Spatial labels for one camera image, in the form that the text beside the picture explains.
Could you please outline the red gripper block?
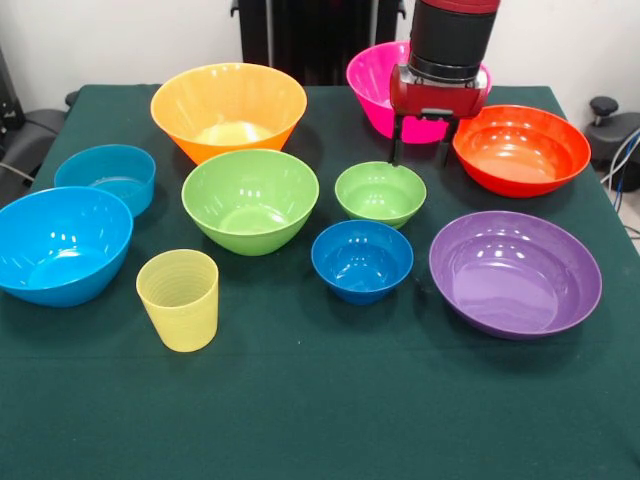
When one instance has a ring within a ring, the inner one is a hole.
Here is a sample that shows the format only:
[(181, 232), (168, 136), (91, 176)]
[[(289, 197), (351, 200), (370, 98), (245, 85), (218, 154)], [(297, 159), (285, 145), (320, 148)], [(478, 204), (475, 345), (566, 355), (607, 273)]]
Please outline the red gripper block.
[(489, 74), (481, 66), (476, 76), (463, 83), (442, 83), (414, 74), (407, 64), (396, 64), (390, 79), (390, 103), (394, 110), (392, 143), (388, 162), (399, 165), (403, 158), (404, 116), (452, 117), (437, 150), (437, 160), (447, 163), (458, 130), (458, 119), (475, 117), (489, 94)]

